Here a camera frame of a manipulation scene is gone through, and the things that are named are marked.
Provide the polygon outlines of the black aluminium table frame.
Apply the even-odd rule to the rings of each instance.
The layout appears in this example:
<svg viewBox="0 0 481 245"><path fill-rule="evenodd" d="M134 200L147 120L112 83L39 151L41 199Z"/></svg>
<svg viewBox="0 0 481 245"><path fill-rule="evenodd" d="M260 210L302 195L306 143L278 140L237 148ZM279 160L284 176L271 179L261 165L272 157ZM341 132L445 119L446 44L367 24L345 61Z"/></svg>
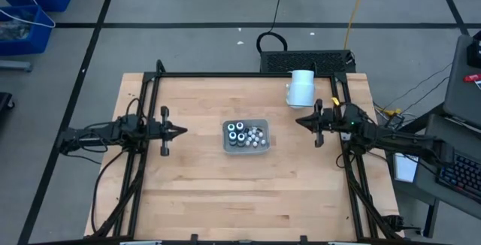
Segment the black aluminium table frame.
<svg viewBox="0 0 481 245"><path fill-rule="evenodd" d="M355 240L368 236L363 207L352 208L342 169L340 136L327 133L318 148L296 123L311 113L285 101L287 75L254 72L165 75L158 106L187 133L160 154L145 155L142 189L117 227L137 239ZM271 148L233 156L222 148L222 124L266 119Z"/></svg>

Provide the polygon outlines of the white plastic bin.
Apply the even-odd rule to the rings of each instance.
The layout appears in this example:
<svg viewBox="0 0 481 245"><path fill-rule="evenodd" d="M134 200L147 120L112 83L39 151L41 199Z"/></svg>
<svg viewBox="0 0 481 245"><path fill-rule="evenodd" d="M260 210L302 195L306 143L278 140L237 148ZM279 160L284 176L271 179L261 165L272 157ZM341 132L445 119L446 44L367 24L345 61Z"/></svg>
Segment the white plastic bin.
<svg viewBox="0 0 481 245"><path fill-rule="evenodd" d="M237 144L237 140L235 142L231 142L228 140L228 133L229 131L227 130L227 125L230 123L234 123L236 125L237 122L242 122L244 124L244 129L241 131L238 131L235 129L234 132L237 133L244 133L246 135L246 141L247 137L251 136L248 135L247 132L250 130L252 131L252 127L255 126L257 127L257 131L253 135L258 136L259 132L263 132L264 136L260 138L260 141L258 142L258 146L254 147L253 142L256 142L254 139L250 141L251 145L249 147L246 147L245 144L243 146L239 146ZM271 139L270 139L270 130L269 130L269 125L268 121L266 119L238 119L238 120L227 120L222 124L222 148L224 151L233 156L247 156L247 155L259 155L266 153L269 151L271 148ZM261 145L261 140L266 140L266 145Z"/></svg>

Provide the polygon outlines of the black perforated computer case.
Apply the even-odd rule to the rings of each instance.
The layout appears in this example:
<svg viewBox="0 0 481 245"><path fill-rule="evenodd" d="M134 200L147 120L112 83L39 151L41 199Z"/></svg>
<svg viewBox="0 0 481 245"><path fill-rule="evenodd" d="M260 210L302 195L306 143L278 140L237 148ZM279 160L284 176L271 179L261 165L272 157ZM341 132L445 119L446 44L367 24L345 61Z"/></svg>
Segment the black perforated computer case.
<svg viewBox="0 0 481 245"><path fill-rule="evenodd" d="M260 54L262 73L311 70L316 74L356 73L350 50L265 51Z"/></svg>

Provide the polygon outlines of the black corner power adapter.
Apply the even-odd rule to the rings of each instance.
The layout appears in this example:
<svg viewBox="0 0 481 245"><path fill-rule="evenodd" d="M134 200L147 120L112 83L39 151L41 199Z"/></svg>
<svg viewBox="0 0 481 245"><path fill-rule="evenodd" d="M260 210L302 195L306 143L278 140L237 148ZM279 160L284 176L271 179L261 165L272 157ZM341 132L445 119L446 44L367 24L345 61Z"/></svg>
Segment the black corner power adapter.
<svg viewBox="0 0 481 245"><path fill-rule="evenodd" d="M420 233L421 228L415 226L405 226L404 218L400 215L387 215L383 216L383 221L395 232L414 230L416 233Z"/></svg>

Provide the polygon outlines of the black item on table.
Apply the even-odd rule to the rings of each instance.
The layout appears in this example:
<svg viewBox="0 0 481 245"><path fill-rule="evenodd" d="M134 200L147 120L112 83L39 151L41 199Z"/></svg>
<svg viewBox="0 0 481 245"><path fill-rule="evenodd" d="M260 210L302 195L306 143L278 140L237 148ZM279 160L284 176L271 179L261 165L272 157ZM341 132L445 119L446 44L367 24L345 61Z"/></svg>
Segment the black item on table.
<svg viewBox="0 0 481 245"><path fill-rule="evenodd" d="M467 64L481 69L481 30L473 36L472 42L467 47Z"/></svg>

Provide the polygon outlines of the grey side table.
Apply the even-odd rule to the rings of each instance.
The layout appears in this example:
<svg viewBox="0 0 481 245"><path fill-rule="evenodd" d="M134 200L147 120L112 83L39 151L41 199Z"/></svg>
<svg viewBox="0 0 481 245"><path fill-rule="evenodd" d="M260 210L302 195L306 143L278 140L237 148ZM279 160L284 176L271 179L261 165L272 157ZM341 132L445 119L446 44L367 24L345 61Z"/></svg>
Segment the grey side table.
<svg viewBox="0 0 481 245"><path fill-rule="evenodd" d="M469 35L458 37L443 109L481 129L481 89L474 82L464 82L466 76L481 74L481 68L468 64L467 49L473 42Z"/></svg>

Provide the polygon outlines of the grey desk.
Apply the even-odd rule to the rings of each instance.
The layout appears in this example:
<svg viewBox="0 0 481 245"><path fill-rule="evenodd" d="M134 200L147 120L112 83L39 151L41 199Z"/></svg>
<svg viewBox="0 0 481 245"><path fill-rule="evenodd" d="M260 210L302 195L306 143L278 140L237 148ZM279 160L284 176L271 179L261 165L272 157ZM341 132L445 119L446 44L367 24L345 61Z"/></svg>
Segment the grey desk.
<svg viewBox="0 0 481 245"><path fill-rule="evenodd" d="M454 148L454 153L463 153L481 161L481 134L439 116L431 116L425 133L444 140ZM432 195L471 216L481 219L481 204L436 182L438 168L423 162L416 169L414 184L423 192Z"/></svg>

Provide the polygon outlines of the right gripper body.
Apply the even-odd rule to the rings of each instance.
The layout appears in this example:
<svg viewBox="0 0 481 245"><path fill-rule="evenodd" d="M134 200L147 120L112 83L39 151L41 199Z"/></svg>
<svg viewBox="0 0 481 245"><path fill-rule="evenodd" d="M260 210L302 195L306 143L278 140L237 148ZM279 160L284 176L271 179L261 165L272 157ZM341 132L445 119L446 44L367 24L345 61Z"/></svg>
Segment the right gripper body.
<svg viewBox="0 0 481 245"><path fill-rule="evenodd" d="M334 113L334 108L324 108L322 99L317 99L314 104L313 128L316 134L315 147L324 144L323 131L334 131L333 126L338 123L338 118Z"/></svg>

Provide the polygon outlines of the white paper sheet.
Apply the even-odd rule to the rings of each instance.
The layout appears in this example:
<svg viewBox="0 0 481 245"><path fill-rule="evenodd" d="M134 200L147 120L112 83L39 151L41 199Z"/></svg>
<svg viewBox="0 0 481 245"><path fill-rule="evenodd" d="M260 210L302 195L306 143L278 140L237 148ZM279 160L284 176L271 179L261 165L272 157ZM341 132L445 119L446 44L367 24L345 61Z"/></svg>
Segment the white paper sheet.
<svg viewBox="0 0 481 245"><path fill-rule="evenodd" d="M418 158L416 156L396 153L394 155L394 178L397 181L412 183L416 174Z"/></svg>

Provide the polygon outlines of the white cylinder on stand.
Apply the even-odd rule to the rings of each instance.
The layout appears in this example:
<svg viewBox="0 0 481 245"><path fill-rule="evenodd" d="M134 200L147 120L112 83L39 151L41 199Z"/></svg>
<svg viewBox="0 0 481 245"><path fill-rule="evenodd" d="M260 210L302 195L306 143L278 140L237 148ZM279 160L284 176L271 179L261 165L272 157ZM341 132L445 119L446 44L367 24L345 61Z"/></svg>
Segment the white cylinder on stand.
<svg viewBox="0 0 481 245"><path fill-rule="evenodd" d="M291 83L286 84L286 103L294 109L312 107L316 90L314 72L294 70L291 74Z"/></svg>

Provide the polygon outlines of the black keyboard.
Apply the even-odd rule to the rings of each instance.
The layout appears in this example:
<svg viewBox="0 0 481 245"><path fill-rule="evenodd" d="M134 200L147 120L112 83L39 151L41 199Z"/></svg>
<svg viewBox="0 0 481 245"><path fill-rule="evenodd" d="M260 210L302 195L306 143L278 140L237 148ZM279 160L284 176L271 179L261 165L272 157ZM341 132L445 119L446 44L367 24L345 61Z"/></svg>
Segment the black keyboard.
<svg viewBox="0 0 481 245"><path fill-rule="evenodd" d="M481 204L481 161L454 153L454 162L437 172L436 182Z"/></svg>

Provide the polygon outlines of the grey metal bar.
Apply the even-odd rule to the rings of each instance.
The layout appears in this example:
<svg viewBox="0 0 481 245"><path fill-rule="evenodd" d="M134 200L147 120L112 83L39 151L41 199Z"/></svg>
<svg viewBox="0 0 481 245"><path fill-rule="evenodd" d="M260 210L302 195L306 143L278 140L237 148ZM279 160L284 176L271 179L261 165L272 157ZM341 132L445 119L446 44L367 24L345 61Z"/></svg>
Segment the grey metal bar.
<svg viewBox="0 0 481 245"><path fill-rule="evenodd" d="M33 70L33 66L30 62L0 60L0 70L31 72Z"/></svg>

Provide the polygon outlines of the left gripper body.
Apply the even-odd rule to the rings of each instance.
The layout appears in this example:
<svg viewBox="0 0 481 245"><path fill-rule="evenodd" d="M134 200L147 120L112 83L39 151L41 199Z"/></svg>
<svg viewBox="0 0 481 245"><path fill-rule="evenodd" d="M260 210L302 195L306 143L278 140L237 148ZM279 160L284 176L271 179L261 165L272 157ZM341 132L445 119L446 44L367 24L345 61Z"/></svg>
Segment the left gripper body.
<svg viewBox="0 0 481 245"><path fill-rule="evenodd" d="M166 106L160 107L161 120L156 121L154 117L150 117L148 120L148 135L150 140L161 139L162 145L160 154L161 156L169 156L170 151L168 148L168 130L169 130L169 109Z"/></svg>

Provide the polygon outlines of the black equipment on floor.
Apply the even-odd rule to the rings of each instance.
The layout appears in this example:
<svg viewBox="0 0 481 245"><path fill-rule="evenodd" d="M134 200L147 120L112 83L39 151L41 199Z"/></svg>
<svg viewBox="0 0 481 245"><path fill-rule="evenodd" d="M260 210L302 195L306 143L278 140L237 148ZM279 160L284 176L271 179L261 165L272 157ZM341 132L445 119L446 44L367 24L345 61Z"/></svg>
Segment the black equipment on floor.
<svg viewBox="0 0 481 245"><path fill-rule="evenodd" d="M0 126L10 115L12 109L15 108L13 95L9 92L0 92Z"/></svg>

